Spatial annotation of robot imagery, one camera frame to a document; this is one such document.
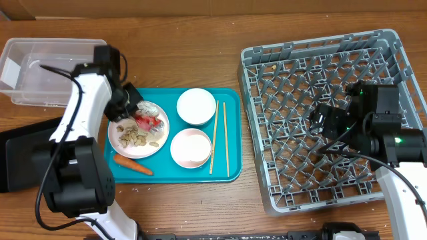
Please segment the red snack wrapper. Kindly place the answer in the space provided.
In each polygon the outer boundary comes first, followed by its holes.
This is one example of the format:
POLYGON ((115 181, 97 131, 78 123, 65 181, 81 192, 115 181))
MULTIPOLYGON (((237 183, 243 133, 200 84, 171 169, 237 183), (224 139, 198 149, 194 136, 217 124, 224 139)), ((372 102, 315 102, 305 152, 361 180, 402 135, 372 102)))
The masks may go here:
POLYGON ((136 115, 134 119, 137 126, 144 131, 157 131, 163 126, 163 121, 154 116, 136 115))

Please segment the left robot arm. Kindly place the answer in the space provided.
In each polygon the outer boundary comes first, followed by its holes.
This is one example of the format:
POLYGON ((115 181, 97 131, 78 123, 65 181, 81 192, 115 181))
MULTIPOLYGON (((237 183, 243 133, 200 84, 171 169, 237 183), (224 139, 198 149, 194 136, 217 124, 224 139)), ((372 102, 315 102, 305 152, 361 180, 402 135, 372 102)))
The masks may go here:
POLYGON ((135 113, 142 100, 126 83, 125 59, 111 45, 97 45, 93 61, 73 71, 42 65, 72 82, 65 112, 49 141, 33 150, 41 178, 35 218, 48 231, 78 223, 89 225, 101 239, 146 239, 137 221, 115 200, 115 180, 97 143, 101 120, 118 122, 135 113))

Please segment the pink bowl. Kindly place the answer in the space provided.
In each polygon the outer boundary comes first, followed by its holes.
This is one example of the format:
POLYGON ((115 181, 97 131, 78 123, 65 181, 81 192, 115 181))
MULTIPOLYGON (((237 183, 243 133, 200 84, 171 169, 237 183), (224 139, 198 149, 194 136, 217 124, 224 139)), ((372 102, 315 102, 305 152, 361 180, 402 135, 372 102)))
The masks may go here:
POLYGON ((201 167, 211 157, 211 140, 201 130, 184 129, 172 139, 170 153, 181 167, 195 169, 201 167))

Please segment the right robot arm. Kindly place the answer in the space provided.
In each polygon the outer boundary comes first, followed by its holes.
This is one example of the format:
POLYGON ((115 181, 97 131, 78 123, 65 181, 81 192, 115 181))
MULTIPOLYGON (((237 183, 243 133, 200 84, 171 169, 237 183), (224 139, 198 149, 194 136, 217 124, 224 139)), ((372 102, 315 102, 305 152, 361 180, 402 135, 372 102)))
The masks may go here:
POLYGON ((319 153, 369 161, 386 200, 395 239, 426 238, 426 131, 404 128, 399 88, 358 81, 346 109, 320 103, 309 130, 330 139, 319 153))

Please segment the white bowl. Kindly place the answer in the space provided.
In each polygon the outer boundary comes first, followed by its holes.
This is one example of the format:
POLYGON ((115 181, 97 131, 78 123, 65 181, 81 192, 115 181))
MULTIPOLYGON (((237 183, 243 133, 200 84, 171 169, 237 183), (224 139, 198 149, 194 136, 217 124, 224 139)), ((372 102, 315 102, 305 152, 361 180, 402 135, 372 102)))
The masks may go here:
POLYGON ((190 125, 204 125, 216 113, 216 100, 205 89, 188 89, 177 100, 177 113, 190 125))

